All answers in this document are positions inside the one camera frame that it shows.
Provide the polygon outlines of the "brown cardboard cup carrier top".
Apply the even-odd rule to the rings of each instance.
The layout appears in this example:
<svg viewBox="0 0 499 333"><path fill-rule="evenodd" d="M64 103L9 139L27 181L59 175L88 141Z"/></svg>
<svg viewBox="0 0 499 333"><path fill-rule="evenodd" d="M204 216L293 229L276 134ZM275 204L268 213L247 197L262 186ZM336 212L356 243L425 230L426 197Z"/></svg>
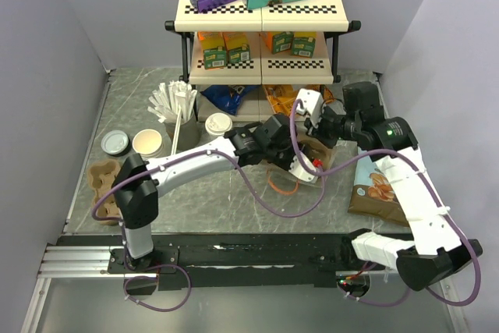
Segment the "brown cardboard cup carrier top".
<svg viewBox="0 0 499 333"><path fill-rule="evenodd" d="M326 168L330 167L331 149L325 147L319 140L299 133L297 135L299 149L311 160L319 160Z"/></svg>

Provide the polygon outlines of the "paper takeout bag orange handles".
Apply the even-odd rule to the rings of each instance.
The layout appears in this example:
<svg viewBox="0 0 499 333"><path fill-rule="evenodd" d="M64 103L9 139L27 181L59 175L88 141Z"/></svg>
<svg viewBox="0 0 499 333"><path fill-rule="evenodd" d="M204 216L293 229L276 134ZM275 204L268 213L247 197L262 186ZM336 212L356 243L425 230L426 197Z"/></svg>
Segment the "paper takeout bag orange handles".
<svg viewBox="0 0 499 333"><path fill-rule="evenodd" d="M336 149L325 147L318 140L299 133L297 135L300 150L311 161L320 163L323 170L329 169L334 161ZM289 172L285 172L275 165L267 166L267 183L277 193L284 196L294 194L300 186L312 186L320 188L321 182L315 177L311 182L300 181Z"/></svg>

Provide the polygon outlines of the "white plastic cup lid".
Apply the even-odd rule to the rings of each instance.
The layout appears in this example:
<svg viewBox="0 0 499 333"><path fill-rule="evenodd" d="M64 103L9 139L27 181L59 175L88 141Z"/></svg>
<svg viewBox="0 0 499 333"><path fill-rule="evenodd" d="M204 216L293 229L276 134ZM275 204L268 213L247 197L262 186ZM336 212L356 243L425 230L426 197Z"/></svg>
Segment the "white plastic cup lid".
<svg viewBox="0 0 499 333"><path fill-rule="evenodd" d="M205 130L224 130L232 129L232 119L225 113L215 112L209 115L205 121Z"/></svg>

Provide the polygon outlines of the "white paper coffee cup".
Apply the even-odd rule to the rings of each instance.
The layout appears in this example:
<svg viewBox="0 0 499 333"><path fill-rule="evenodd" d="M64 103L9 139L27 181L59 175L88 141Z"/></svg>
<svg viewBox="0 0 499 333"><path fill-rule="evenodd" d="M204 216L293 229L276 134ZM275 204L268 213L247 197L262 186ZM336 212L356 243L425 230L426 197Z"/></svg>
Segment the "white paper coffee cup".
<svg viewBox="0 0 499 333"><path fill-rule="evenodd" d="M224 130L212 130L207 129L207 134L210 136L210 140L215 140L218 137L224 137L224 135L228 132L227 129Z"/></svg>

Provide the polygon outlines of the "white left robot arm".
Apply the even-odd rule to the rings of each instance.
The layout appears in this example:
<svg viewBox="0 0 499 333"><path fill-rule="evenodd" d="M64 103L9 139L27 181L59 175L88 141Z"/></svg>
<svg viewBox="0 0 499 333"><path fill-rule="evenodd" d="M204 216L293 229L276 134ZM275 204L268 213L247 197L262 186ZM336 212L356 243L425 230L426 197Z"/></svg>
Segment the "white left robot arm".
<svg viewBox="0 0 499 333"><path fill-rule="evenodd" d="M128 157L112 184L124 229L126 263L138 272L152 267L151 223L158 216L158 199L180 186L262 161L298 180L312 179L296 157L291 130L288 117L277 114L264 123L234 127L202 146L168 157L147 161L138 154Z"/></svg>

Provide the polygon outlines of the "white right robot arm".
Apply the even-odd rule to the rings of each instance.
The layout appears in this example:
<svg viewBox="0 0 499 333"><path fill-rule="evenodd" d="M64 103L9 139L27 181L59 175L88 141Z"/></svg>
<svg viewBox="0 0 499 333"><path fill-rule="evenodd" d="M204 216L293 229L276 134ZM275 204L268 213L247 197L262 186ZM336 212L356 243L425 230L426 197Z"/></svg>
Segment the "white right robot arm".
<svg viewBox="0 0 499 333"><path fill-rule="evenodd" d="M477 294L482 246L476 239L467 239L451 219L449 207L430 181L409 124L401 117L386 117L379 91L370 82L348 84L342 92L342 115L329 108L319 92L307 89L299 91L292 114L304 116L308 135L326 147L339 139L357 143L362 156L370 158L387 179L413 237L403 241L371 231L350 234L340 252L342 263L353 270L366 261L395 269L414 291L472 265L472 292Z"/></svg>

